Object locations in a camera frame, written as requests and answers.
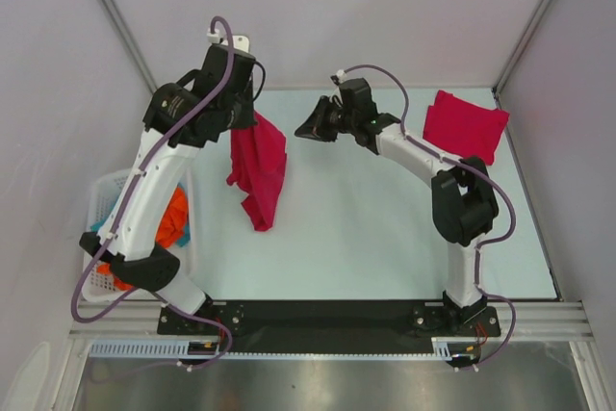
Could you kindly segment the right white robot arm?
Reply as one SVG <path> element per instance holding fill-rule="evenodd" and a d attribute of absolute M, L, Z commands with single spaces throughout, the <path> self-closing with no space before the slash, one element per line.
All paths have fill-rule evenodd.
<path fill-rule="evenodd" d="M 444 323 L 455 335 L 468 334 L 487 307 L 477 253 L 499 214 L 486 166 L 477 157 L 451 161 L 433 145 L 413 139 L 400 119 L 378 111 L 364 78 L 337 84 L 295 129 L 296 137 L 320 142 L 334 142 L 340 134 L 352 135 L 358 145 L 404 167 L 430 188 L 432 221 L 448 243 Z"/>

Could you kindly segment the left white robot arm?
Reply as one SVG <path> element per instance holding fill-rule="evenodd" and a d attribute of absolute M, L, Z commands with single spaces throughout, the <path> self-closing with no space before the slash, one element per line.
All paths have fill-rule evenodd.
<path fill-rule="evenodd" d="M 245 38 L 234 47 L 211 45 L 203 65 L 159 87 L 143 117 L 140 147 L 105 223 L 82 235 L 79 245 L 106 263 L 113 276 L 177 307 L 191 333 L 213 321 L 209 296 L 156 241 L 164 213 L 180 181 L 207 142 L 230 129 L 255 124 L 252 73 L 256 59 Z"/>

